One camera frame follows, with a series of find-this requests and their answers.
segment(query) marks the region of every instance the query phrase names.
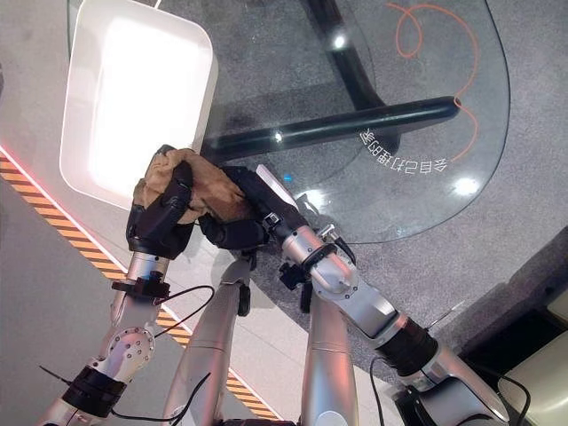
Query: hazard stripe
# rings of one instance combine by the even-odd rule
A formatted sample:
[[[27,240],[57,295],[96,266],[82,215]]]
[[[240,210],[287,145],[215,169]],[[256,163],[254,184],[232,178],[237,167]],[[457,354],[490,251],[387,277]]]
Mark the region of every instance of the hazard stripe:
[[[115,264],[101,251],[89,235],[77,228],[66,212],[58,209],[53,202],[46,198],[40,188],[36,186],[36,183],[28,179],[16,163],[3,154],[3,151],[4,149],[0,146],[0,176],[105,277],[110,280],[124,279],[125,274],[122,272],[122,267]],[[156,324],[167,328],[176,323],[177,321],[165,310],[160,309]],[[168,331],[168,335],[184,348],[190,342],[191,335],[181,325]],[[270,407],[255,395],[246,383],[239,380],[231,371],[229,371],[226,387],[258,417],[266,420],[281,420]]]

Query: glass tabletop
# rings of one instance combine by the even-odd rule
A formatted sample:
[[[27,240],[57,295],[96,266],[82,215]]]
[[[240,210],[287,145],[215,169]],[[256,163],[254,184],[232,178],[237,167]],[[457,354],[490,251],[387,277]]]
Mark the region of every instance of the glass tabletop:
[[[79,3],[69,2],[70,21]],[[484,0],[163,0],[160,9],[201,25],[217,56],[204,149],[258,139],[256,151],[213,158],[265,164],[313,225],[332,223],[348,242],[439,225],[497,167],[509,79]],[[389,109],[442,97],[451,114],[422,118],[419,130],[408,121],[426,104],[410,118]]]

